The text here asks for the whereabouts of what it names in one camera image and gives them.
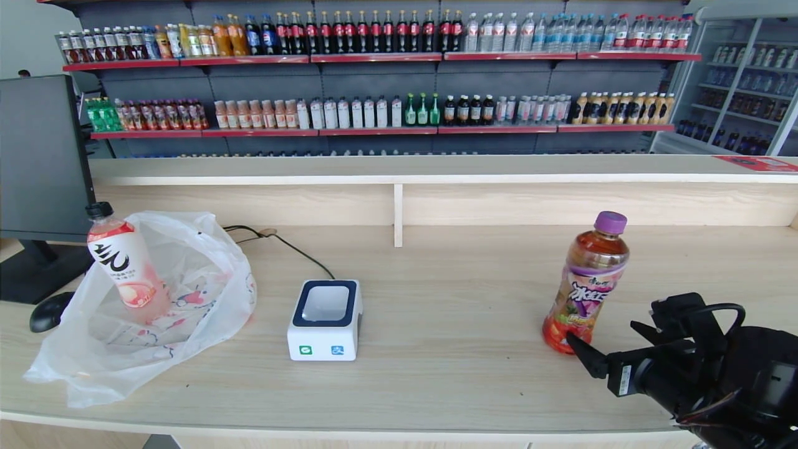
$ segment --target red sign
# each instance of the red sign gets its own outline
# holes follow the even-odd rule
[[[765,156],[715,156],[718,159],[737,164],[740,167],[751,169],[757,172],[795,172],[798,173],[798,165],[779,161],[772,157]]]

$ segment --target pink juice bottle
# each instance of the pink juice bottle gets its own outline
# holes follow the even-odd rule
[[[89,252],[117,285],[125,308],[140,324],[150,324],[171,306],[164,282],[158,277],[140,232],[113,216],[103,201],[86,206],[94,226],[89,230]]]

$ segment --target wall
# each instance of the wall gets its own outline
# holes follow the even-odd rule
[[[21,69],[34,76],[61,73],[63,65],[53,36],[78,30],[71,12],[36,0],[0,0],[0,78]]]

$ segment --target plastic bag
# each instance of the plastic bag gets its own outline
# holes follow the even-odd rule
[[[211,213],[134,213],[172,299],[170,312],[137,324],[97,264],[23,376],[63,379],[69,407],[122,400],[170,367],[231,338],[255,310],[249,261]]]

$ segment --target black bottle cap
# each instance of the black bottle cap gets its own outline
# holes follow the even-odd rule
[[[89,218],[106,218],[113,215],[113,207],[111,203],[101,201],[86,206],[86,213],[89,214]]]

